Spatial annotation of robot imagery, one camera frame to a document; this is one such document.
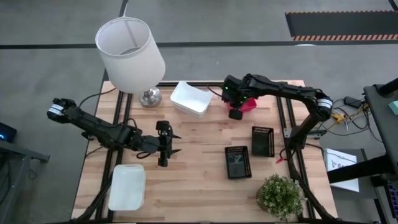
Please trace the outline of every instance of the pink object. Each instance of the pink object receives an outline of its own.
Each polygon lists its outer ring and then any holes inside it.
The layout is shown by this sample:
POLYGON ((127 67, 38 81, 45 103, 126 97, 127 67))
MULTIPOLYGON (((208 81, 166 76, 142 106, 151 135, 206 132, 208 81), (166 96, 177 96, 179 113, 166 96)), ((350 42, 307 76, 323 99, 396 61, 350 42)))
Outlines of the pink object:
MULTIPOLYGON (((257 107, 256 100, 255 100, 254 98, 249 98, 248 101, 245 102, 245 103, 243 104, 242 108, 239 109, 239 110, 242 111, 242 112, 244 113, 244 112, 251 111, 251 110, 253 110, 253 109, 256 108, 256 107, 257 107)), ((228 103, 228 109, 229 109, 229 110, 233 109, 233 108, 231 107, 231 104, 230 104, 230 103, 228 103)))

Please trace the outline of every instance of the paper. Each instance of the paper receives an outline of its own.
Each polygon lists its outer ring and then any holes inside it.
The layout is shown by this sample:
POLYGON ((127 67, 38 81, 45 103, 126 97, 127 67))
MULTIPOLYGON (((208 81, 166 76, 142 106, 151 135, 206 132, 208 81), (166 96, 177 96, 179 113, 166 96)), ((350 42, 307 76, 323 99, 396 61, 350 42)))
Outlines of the paper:
MULTIPOLYGON (((339 152, 336 150, 332 149, 326 149, 326 154, 325 154, 325 162, 326 162, 326 168, 328 171, 334 170, 334 169, 339 169, 344 166, 350 166, 356 163, 356 156, 339 152)), ((359 192, 359 184, 358 184, 358 179, 353 179, 353 180, 346 180, 338 183, 333 183, 330 184, 333 187, 339 187, 342 189, 346 190, 352 190, 355 192, 359 192)))

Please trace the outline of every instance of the caution stripe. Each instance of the caution stripe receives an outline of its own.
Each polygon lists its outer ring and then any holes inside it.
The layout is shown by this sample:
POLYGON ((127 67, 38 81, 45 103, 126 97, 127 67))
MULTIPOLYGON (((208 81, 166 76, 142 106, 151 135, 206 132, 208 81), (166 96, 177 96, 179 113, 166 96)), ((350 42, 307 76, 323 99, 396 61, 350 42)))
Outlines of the caution stripe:
POLYGON ((285 12, 285 14, 305 13, 370 13, 370 12, 395 12, 393 10, 362 10, 362 11, 306 11, 306 12, 285 12))
POLYGON ((298 35, 295 41, 339 41, 339 40, 398 40, 398 34, 376 35, 298 35))

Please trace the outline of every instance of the black floor mat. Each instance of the black floor mat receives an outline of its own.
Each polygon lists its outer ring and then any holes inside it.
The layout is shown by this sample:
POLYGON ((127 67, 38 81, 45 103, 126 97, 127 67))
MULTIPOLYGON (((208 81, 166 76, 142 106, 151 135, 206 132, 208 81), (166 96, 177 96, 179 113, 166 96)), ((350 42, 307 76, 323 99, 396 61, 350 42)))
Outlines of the black floor mat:
POLYGON ((395 11, 286 12, 293 40, 397 40, 395 11))

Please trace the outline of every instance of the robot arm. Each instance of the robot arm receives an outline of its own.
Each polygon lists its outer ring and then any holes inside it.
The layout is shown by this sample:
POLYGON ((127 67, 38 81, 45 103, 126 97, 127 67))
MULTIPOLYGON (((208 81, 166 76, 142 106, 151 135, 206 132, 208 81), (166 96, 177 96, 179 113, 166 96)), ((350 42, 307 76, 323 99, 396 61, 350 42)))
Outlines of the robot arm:
POLYGON ((324 92, 312 87, 289 85, 285 82, 272 82, 260 75, 247 74, 242 80, 228 75, 222 86, 222 99, 231 103, 229 117, 242 119, 239 109, 249 98, 258 99, 260 96, 274 95, 293 100, 299 100, 305 104, 310 113, 300 126, 292 129, 289 137, 291 148, 303 149, 308 133, 319 122, 330 118, 333 101, 324 92))
POLYGON ((74 124, 85 130, 82 133, 84 137, 95 136, 98 142, 108 149, 123 147, 148 154, 160 152, 159 166, 167 167, 167 159, 170 159, 172 154, 179 151, 172 149, 172 139, 179 137, 173 134, 168 121, 157 122, 156 130, 158 130, 159 137, 143 136, 142 130, 136 126, 110 124, 84 112, 76 106, 73 100, 57 98, 53 100, 53 105, 47 111, 47 116, 58 123, 74 124))

